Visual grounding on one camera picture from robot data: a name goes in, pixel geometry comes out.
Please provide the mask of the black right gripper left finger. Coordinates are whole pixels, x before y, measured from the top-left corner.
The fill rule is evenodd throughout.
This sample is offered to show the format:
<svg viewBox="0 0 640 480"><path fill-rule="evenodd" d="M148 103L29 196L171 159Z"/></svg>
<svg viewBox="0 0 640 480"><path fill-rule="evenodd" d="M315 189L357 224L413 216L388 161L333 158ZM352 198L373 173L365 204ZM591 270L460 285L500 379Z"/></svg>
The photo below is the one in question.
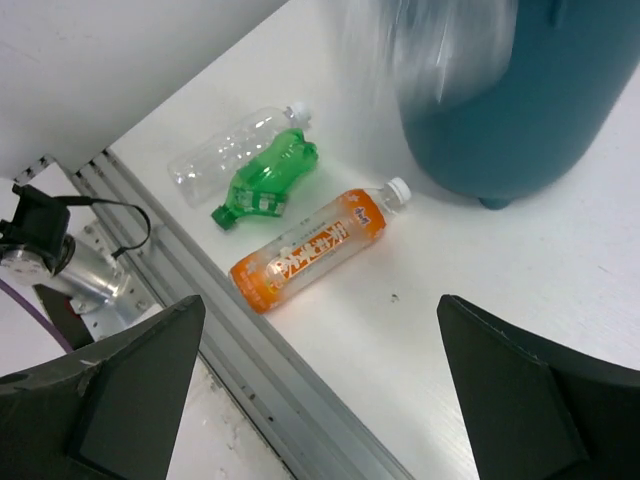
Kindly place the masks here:
<svg viewBox="0 0 640 480"><path fill-rule="evenodd" d="M1 379L4 479L163 479L205 320L198 295Z"/></svg>

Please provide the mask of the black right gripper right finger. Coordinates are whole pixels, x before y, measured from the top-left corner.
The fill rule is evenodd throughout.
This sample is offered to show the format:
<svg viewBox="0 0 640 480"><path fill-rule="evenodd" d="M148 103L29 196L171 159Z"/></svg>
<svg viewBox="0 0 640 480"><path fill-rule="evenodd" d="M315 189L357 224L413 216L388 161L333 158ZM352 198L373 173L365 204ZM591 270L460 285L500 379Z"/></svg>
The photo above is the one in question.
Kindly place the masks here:
<svg viewBox="0 0 640 480"><path fill-rule="evenodd" d="M480 478L638 478L638 371L459 296L442 296L437 317Z"/></svg>

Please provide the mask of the orange bottle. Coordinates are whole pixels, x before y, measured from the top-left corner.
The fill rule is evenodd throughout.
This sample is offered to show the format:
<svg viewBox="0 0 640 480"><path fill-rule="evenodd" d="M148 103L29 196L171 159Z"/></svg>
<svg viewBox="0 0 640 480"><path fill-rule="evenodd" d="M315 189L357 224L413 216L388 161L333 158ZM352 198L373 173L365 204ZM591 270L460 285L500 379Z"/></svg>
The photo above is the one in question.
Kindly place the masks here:
<svg viewBox="0 0 640 480"><path fill-rule="evenodd" d="M254 312L267 313L375 243L411 196L399 177L348 190L241 259L229 279Z"/></svg>

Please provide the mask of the clear bottle white cap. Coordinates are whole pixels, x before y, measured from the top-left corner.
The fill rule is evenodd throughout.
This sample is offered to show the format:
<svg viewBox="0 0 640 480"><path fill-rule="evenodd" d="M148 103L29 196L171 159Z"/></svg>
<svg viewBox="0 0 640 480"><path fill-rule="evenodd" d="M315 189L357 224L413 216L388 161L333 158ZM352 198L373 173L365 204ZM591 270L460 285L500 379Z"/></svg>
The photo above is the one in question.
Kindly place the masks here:
<svg viewBox="0 0 640 480"><path fill-rule="evenodd" d="M515 43L515 1L344 1L342 37L374 98L393 95L406 137L492 88Z"/></svg>

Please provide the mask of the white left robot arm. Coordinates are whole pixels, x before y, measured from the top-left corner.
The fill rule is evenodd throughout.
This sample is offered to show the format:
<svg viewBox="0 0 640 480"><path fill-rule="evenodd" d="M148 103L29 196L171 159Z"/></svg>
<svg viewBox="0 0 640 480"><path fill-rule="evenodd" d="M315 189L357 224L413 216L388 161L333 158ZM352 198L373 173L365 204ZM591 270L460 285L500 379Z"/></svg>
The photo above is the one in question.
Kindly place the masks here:
<svg viewBox="0 0 640 480"><path fill-rule="evenodd" d="M76 248L68 233L74 196L52 197L17 184L12 192L19 201L12 220L1 220L1 259L13 251L25 251L35 254L52 275L60 273Z"/></svg>

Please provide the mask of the teal plastic bin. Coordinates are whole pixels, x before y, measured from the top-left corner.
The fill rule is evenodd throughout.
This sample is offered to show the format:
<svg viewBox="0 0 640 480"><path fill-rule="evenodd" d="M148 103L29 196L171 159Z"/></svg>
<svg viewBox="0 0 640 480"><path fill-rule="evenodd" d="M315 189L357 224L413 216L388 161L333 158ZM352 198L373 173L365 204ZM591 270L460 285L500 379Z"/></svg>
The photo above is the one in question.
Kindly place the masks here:
<svg viewBox="0 0 640 480"><path fill-rule="evenodd" d="M490 210L549 186L592 144L639 63L636 1L522 1L496 85L402 114L416 163Z"/></svg>

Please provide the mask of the clear bottle far left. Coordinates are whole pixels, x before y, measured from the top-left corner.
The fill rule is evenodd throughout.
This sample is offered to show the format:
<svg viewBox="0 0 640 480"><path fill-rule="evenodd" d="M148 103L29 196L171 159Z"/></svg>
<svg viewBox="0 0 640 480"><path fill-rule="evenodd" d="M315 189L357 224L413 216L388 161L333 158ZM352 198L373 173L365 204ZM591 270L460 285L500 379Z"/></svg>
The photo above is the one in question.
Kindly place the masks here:
<svg viewBox="0 0 640 480"><path fill-rule="evenodd" d="M171 161L168 174L186 203L196 208L225 189L235 172L278 134L308 128L311 117L304 102L261 108Z"/></svg>

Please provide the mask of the crushed green plastic bottle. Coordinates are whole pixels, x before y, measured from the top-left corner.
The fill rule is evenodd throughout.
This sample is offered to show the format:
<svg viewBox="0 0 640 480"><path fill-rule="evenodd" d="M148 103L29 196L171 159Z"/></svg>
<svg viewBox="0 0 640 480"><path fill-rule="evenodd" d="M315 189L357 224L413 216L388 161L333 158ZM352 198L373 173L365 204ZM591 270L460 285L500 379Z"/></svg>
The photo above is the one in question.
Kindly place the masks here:
<svg viewBox="0 0 640 480"><path fill-rule="evenodd" d="M279 133L270 146L241 167L231 179L225 201L211 217L230 230L241 217L281 217L289 191L319 159L317 147L300 128Z"/></svg>

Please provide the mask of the aluminium table frame rails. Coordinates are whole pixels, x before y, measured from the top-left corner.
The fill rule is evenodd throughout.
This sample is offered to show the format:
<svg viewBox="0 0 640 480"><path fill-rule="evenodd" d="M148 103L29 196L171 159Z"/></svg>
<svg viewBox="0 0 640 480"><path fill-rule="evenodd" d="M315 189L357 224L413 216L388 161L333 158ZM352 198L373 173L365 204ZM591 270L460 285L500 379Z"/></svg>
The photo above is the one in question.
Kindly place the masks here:
<svg viewBox="0 0 640 480"><path fill-rule="evenodd" d="M242 417L236 440L260 436L297 479L405 479L407 470L268 322L241 301L227 276L111 154L73 175L50 158L19 185L51 196L88 195L101 204L74 216L71 231L98 256L151 236L109 262L94 288L75 287L70 304L95 336L116 333L190 293L207 314L188 413L223 400Z"/></svg>

